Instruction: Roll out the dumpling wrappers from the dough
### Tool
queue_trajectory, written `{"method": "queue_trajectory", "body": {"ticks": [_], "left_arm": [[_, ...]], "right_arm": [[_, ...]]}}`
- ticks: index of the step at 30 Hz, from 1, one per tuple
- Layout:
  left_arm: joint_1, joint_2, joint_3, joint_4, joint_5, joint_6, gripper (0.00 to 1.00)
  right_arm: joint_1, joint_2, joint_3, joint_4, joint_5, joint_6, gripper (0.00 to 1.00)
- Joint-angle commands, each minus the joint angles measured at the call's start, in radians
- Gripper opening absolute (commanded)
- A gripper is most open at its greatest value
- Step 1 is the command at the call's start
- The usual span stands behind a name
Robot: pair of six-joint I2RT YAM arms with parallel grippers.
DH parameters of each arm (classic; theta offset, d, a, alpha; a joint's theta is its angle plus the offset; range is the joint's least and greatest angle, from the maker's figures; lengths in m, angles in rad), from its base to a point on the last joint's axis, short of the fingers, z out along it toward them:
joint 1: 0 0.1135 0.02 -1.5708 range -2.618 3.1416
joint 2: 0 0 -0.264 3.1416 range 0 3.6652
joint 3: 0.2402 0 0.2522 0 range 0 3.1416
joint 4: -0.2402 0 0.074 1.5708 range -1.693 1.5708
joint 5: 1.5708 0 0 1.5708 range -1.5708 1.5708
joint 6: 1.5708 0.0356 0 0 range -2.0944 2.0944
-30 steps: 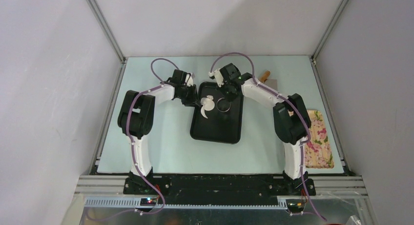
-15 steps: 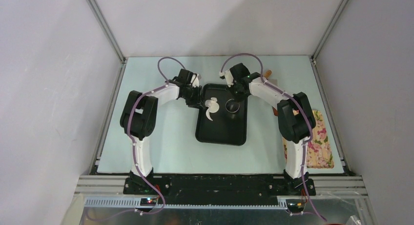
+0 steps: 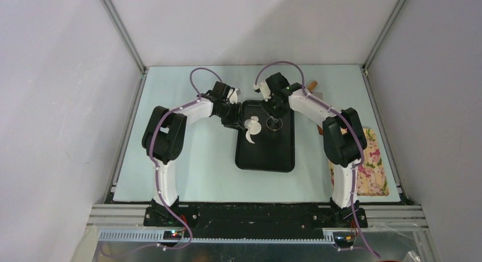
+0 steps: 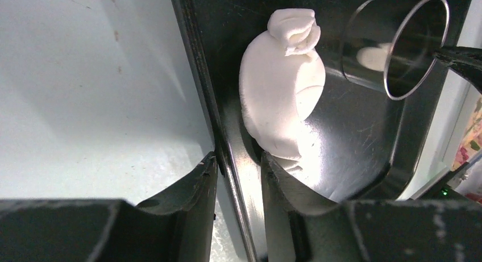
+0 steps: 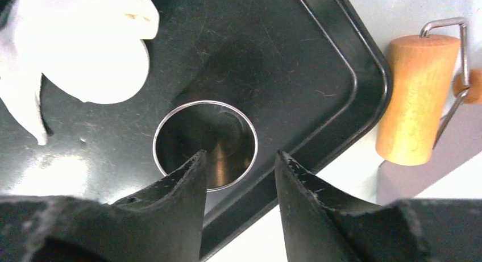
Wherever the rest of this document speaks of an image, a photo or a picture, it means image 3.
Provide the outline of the white dough ball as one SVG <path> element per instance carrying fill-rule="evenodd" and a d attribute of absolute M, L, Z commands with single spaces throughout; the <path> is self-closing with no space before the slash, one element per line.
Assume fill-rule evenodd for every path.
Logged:
<path fill-rule="evenodd" d="M 252 116 L 249 119 L 245 120 L 244 128 L 246 129 L 246 133 L 245 133 L 246 140 L 251 144 L 255 144 L 255 142 L 252 140 L 252 135 L 259 134 L 262 129 L 262 126 L 259 123 L 259 117 Z"/>

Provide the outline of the small round metal cup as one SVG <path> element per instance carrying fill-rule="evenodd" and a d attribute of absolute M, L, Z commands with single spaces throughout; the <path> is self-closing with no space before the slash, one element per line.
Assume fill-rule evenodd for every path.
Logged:
<path fill-rule="evenodd" d="M 268 119 L 266 120 L 266 127 L 271 131 L 278 131 L 282 128 L 282 126 L 283 126 L 282 119 L 268 117 Z"/>

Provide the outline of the wooden dough roller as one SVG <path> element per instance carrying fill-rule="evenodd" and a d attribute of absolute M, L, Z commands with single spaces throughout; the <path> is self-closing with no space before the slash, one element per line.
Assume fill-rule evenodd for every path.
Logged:
<path fill-rule="evenodd" d="M 308 86 L 306 88 L 309 92 L 313 92 L 316 89 L 317 86 L 318 86 L 318 82 L 312 81 L 308 84 Z"/>

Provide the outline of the black baking tray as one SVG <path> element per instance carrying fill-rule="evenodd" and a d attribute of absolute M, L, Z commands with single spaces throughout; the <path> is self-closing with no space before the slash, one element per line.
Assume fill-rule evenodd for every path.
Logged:
<path fill-rule="evenodd" d="M 295 167 L 294 112 L 286 113 L 280 121 L 281 127 L 274 131 L 268 127 L 271 122 L 268 113 L 259 100 L 242 103 L 242 121 L 257 117 L 261 130 L 247 139 L 248 130 L 239 130 L 235 149 L 235 164 L 244 170 L 289 173 Z"/>

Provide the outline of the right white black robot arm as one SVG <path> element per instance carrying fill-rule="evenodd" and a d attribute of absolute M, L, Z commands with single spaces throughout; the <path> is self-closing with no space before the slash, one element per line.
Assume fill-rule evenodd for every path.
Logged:
<path fill-rule="evenodd" d="M 348 225 L 354 218 L 352 210 L 357 209 L 357 171 L 363 164 L 367 147 L 357 111 L 353 108 L 337 110 L 300 83 L 290 84 L 281 73 L 271 75 L 254 89 L 263 96 L 263 108 L 270 116 L 279 119 L 295 111 L 322 128 L 323 149 L 334 167 L 331 199 L 337 207 L 331 210 L 330 218 L 336 226 Z"/>

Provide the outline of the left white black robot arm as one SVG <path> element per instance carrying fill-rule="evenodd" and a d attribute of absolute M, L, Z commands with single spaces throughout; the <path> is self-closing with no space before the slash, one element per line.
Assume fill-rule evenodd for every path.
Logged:
<path fill-rule="evenodd" d="M 219 117 L 226 128 L 241 130 L 242 104 L 240 91 L 217 81 L 213 88 L 196 99 L 172 109 L 156 106 L 142 137 L 142 147 L 155 165 L 155 193 L 153 200 L 162 205 L 157 217 L 166 226 L 173 226 L 180 218 L 175 186 L 175 163 L 182 152 L 187 126 L 201 119 Z"/>

